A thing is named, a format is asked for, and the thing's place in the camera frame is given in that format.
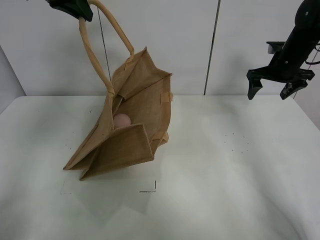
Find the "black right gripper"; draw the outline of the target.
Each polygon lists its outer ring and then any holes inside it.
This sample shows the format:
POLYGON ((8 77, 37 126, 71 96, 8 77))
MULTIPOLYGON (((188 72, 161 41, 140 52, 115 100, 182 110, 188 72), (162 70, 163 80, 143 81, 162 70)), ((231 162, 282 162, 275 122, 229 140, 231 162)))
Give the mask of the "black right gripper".
POLYGON ((246 75, 249 81, 248 99, 252 100, 263 87, 261 79, 287 83, 280 93, 282 100, 306 88, 308 86, 306 80, 312 80, 315 76, 312 70, 301 68, 307 57, 305 55, 281 55, 280 53, 275 53, 269 65, 250 69, 246 75))

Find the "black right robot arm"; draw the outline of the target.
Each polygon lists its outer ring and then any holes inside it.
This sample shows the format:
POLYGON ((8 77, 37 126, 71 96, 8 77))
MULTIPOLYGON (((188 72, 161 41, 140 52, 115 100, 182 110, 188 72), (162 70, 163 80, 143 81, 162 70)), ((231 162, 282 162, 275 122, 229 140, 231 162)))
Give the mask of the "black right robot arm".
POLYGON ((267 66, 248 70, 247 97, 252 100, 263 87, 261 80, 284 83, 280 92, 282 100, 307 87, 315 73, 302 69, 302 64, 317 65, 308 62, 310 53, 320 44, 320 2, 304 0, 299 6, 294 20, 294 28, 286 41, 268 41, 268 51, 273 55, 267 66))

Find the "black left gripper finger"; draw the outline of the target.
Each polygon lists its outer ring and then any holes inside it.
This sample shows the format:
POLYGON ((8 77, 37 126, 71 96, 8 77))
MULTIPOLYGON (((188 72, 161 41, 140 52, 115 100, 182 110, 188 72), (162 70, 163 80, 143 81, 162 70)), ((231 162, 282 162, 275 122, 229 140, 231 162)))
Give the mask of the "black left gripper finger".
POLYGON ((49 0, 51 8, 65 12, 76 19, 80 17, 88 22, 93 19, 93 12, 87 0, 49 0))

